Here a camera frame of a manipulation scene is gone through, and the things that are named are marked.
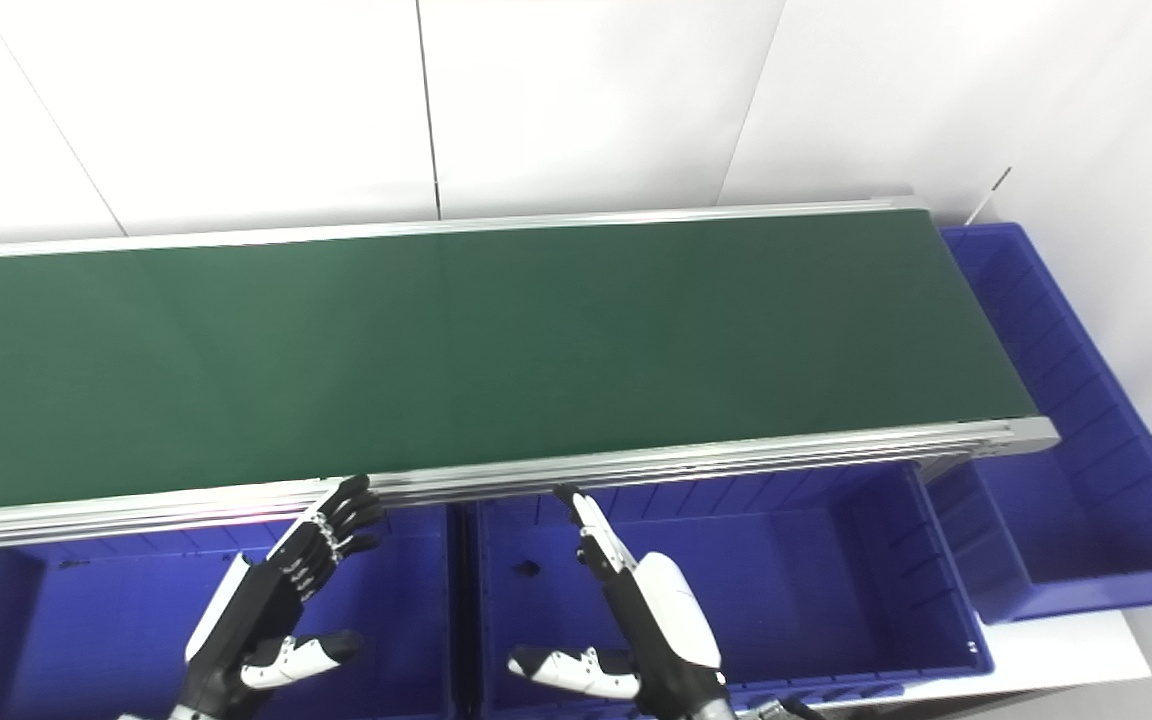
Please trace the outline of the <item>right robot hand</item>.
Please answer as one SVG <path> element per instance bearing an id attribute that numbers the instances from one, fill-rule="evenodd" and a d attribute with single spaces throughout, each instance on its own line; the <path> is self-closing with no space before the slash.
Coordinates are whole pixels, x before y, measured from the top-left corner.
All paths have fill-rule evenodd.
<path id="1" fill-rule="evenodd" d="M 664 553 L 637 559 L 584 488 L 553 491 L 579 528 L 576 555 L 598 579 L 626 651 L 513 647 L 511 674 L 599 700 L 632 702 L 655 719 L 735 719 L 708 619 L 679 564 Z"/>

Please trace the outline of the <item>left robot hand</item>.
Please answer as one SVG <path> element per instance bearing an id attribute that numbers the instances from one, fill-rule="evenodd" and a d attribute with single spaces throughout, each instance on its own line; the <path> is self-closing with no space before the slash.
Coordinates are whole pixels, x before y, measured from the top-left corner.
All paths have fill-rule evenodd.
<path id="1" fill-rule="evenodd" d="M 378 547 L 370 526 L 382 518 L 369 477 L 355 475 L 306 507 L 264 560 L 238 553 L 185 644 L 170 717 L 252 719 L 279 689 L 351 661 L 361 634 L 294 629 L 347 558 Z"/>

